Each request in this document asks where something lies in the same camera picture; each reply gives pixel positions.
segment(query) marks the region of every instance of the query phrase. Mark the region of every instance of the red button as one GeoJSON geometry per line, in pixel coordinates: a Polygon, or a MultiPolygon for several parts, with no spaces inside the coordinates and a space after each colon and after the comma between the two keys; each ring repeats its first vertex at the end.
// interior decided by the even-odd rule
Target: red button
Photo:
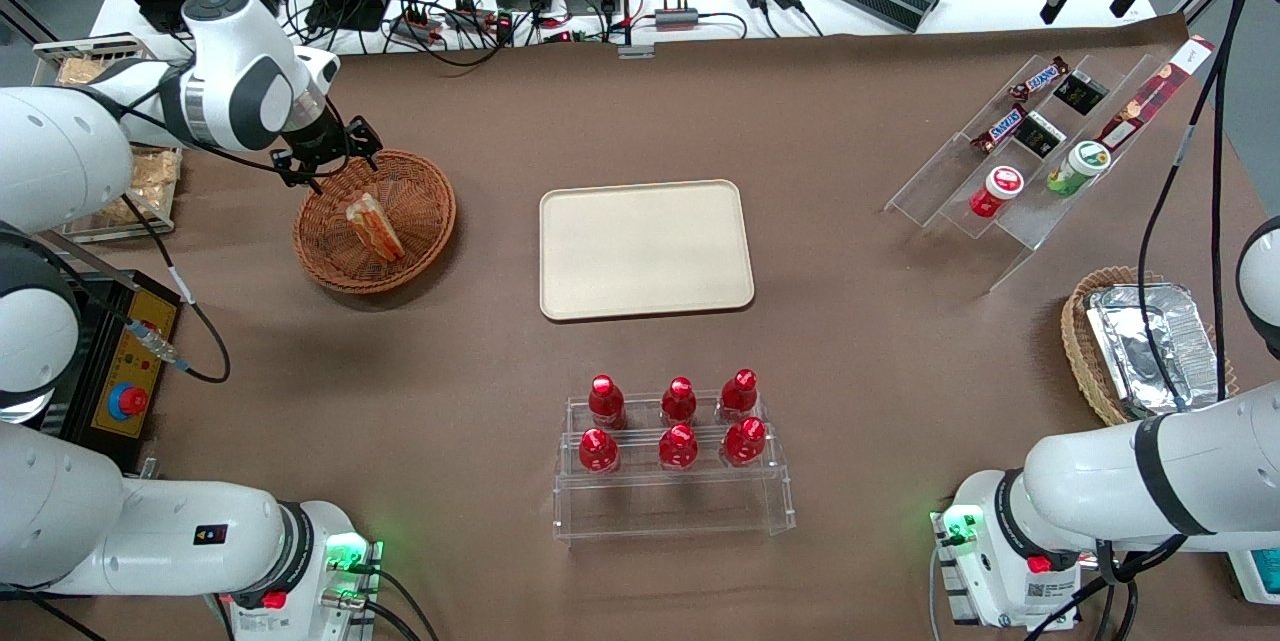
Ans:
{"type": "Polygon", "coordinates": [[[1027,559],[1027,568],[1032,573],[1047,573],[1053,571],[1053,564],[1044,557],[1032,557],[1027,559]]]}
{"type": "Polygon", "coordinates": [[[138,416],[147,409],[147,392],[128,386],[120,392],[120,409],[125,416],[138,416]]]}

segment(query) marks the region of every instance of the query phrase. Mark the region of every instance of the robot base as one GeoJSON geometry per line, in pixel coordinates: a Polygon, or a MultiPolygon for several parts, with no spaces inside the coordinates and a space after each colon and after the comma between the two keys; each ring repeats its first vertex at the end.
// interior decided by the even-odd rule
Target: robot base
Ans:
{"type": "MultiPolygon", "coordinates": [[[[1027,560],[1005,540],[996,521],[996,486],[1004,477],[1001,471],[980,471],[960,485],[954,504],[942,514],[942,528],[969,536],[969,541],[942,553],[947,558],[947,550],[954,551],[959,580],[979,622],[1029,629],[1060,609],[1080,587],[1080,564],[1060,572],[1029,572],[1027,560]]],[[[1074,626],[1073,613],[1047,629],[1066,631],[1074,626]]]]}
{"type": "Polygon", "coordinates": [[[234,601],[228,604],[237,641],[361,641],[371,637],[372,624],[364,613],[321,606],[320,594],[325,590],[367,592],[367,577],[335,571],[330,563],[378,563],[380,544],[370,544],[356,534],[338,505],[328,502],[303,502],[301,505],[315,527],[311,562],[282,608],[243,609],[234,601]]]}

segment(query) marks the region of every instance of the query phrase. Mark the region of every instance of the snickers bar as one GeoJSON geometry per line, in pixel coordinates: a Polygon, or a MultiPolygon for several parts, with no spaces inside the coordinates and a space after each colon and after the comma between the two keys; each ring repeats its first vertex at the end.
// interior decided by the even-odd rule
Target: snickers bar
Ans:
{"type": "Polygon", "coordinates": [[[1057,77],[1064,75],[1064,73],[1069,73],[1070,70],[1071,68],[1062,61],[1061,56],[1055,56],[1053,63],[1044,68],[1044,70],[1030,77],[1030,79],[1023,82],[1023,84],[1011,86],[1009,95],[1018,100],[1032,99],[1032,95],[1036,93],[1036,91],[1051,84],[1053,79],[1057,79],[1057,77]]]}
{"type": "Polygon", "coordinates": [[[983,131],[982,136],[978,136],[977,139],[969,141],[969,145],[983,154],[991,154],[1000,145],[1000,141],[1006,139],[1024,120],[1027,120],[1027,109],[1023,107],[1023,104],[1014,104],[1014,107],[1010,109],[1010,113],[1005,118],[996,122],[996,125],[992,125],[991,131],[983,131]]]}

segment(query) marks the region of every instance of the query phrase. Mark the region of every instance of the bread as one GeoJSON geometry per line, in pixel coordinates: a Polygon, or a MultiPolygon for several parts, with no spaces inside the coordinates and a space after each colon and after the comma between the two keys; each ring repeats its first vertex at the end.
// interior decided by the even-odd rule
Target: bread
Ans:
{"type": "Polygon", "coordinates": [[[383,211],[383,203],[379,203],[369,191],[348,205],[347,221],[355,228],[360,243],[383,261],[393,262],[404,257],[404,246],[401,244],[387,212],[383,211]]]}

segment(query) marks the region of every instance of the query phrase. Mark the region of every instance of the beige tray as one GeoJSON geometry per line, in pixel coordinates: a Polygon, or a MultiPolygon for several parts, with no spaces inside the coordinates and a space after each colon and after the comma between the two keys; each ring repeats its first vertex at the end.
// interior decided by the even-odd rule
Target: beige tray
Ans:
{"type": "Polygon", "coordinates": [[[554,321],[741,308],[755,296],[730,180],[549,191],[539,299],[554,321]]]}

